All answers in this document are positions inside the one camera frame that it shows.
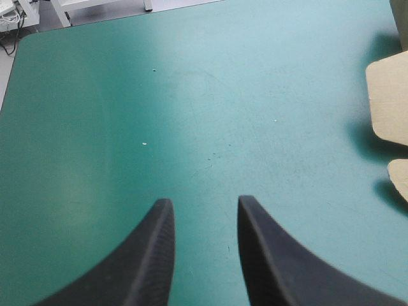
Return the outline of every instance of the cable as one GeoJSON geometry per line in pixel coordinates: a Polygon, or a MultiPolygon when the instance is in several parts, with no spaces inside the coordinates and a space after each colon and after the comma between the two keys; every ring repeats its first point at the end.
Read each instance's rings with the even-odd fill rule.
{"type": "Polygon", "coordinates": [[[8,26],[9,24],[17,24],[20,22],[21,16],[17,10],[13,10],[3,16],[0,16],[0,25],[8,26]]]}
{"type": "Polygon", "coordinates": [[[21,28],[23,28],[24,19],[26,18],[26,15],[25,15],[24,11],[22,13],[20,13],[20,11],[18,9],[16,9],[16,11],[18,13],[18,19],[19,20],[18,20],[18,23],[17,23],[17,33],[16,33],[16,35],[14,37],[13,50],[11,52],[9,52],[7,50],[7,48],[0,42],[0,47],[4,49],[4,51],[7,53],[8,56],[11,56],[16,50],[16,44],[17,44],[17,41],[19,39],[20,30],[21,30],[21,28]]]}

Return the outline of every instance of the black cable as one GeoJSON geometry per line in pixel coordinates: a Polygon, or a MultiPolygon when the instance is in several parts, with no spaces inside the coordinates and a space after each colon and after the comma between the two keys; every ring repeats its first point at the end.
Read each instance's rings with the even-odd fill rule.
{"type": "Polygon", "coordinates": [[[6,53],[7,53],[8,56],[11,56],[11,55],[16,51],[16,45],[17,45],[17,41],[18,41],[18,39],[19,39],[20,30],[21,30],[21,28],[23,28],[23,26],[24,26],[24,20],[25,20],[25,18],[26,18],[26,15],[25,15],[24,11],[23,11],[23,13],[21,14],[20,11],[19,11],[17,8],[16,8],[16,10],[17,10],[17,13],[20,15],[20,21],[22,21],[22,22],[21,22],[21,25],[20,25],[20,21],[19,21],[18,24],[17,24],[17,33],[16,33],[16,35],[15,35],[15,37],[14,37],[13,50],[12,50],[11,52],[9,52],[9,51],[7,50],[7,48],[0,42],[0,47],[2,47],[2,48],[4,49],[4,51],[6,51],[6,53]]]}

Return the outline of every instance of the black rubber pad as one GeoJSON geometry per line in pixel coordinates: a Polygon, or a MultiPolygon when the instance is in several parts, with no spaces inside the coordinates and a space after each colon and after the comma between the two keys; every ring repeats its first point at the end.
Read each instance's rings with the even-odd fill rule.
{"type": "Polygon", "coordinates": [[[403,306],[319,259],[253,196],[238,201],[238,244],[252,306],[403,306]]]}
{"type": "Polygon", "coordinates": [[[174,260],[173,204],[158,200],[107,258],[36,306],[164,306],[174,260]]]}

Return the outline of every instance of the green tabletop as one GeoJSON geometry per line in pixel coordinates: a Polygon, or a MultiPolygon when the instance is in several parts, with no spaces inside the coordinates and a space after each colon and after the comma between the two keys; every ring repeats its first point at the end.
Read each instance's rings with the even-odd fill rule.
{"type": "Polygon", "coordinates": [[[408,300],[408,205],[365,68],[400,52],[387,0],[225,0],[24,39],[0,113],[0,305],[85,273],[175,204],[171,306],[248,305],[237,199],[408,300]]]}

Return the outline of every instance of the white object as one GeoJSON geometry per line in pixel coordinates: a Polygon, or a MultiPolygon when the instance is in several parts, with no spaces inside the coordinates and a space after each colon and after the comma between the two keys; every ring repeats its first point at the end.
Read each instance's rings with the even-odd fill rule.
{"type": "MultiPolygon", "coordinates": [[[[18,9],[20,12],[24,12],[24,25],[23,27],[35,26],[40,23],[40,2],[30,3],[30,0],[18,0],[18,9]]],[[[0,32],[6,32],[15,30],[18,24],[0,24],[0,32]]]]}
{"type": "MultiPolygon", "coordinates": [[[[91,6],[112,3],[118,0],[51,0],[52,6],[63,27],[70,27],[71,22],[68,18],[68,11],[80,10],[81,8],[89,8],[91,6]]],[[[145,10],[152,10],[152,0],[143,0],[145,10]]]]}
{"type": "Polygon", "coordinates": [[[9,24],[17,24],[20,22],[20,14],[17,10],[9,11],[7,14],[0,16],[0,24],[7,26],[9,24]]]}
{"type": "Polygon", "coordinates": [[[0,0],[0,16],[3,16],[15,9],[12,0],[0,0]]]}

